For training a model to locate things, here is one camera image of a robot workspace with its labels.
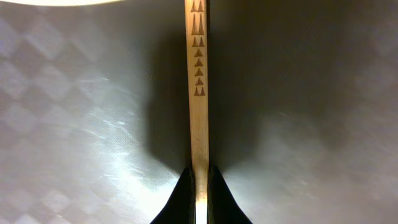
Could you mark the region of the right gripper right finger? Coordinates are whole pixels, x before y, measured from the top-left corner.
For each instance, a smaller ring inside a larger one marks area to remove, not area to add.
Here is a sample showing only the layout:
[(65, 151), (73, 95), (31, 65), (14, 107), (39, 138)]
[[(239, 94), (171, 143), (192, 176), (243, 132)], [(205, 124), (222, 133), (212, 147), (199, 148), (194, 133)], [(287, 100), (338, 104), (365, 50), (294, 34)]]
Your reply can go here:
[(252, 224), (236, 203), (217, 166), (209, 169), (207, 206), (209, 224)]

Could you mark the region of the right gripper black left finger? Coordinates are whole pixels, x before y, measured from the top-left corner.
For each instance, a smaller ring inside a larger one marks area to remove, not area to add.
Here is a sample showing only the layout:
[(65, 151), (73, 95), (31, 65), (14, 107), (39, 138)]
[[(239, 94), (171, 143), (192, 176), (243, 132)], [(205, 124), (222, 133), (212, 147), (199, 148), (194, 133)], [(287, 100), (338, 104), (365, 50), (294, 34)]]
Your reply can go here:
[(195, 180), (190, 168), (185, 168), (167, 203), (150, 224), (194, 224)]

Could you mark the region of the wooden chopstick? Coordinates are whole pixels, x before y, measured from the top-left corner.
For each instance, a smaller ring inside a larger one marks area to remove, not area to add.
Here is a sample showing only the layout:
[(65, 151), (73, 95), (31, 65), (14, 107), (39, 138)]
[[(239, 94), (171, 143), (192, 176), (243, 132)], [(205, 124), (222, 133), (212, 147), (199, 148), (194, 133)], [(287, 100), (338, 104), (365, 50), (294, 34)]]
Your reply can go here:
[(184, 0), (195, 224), (208, 223), (208, 41), (206, 0)]

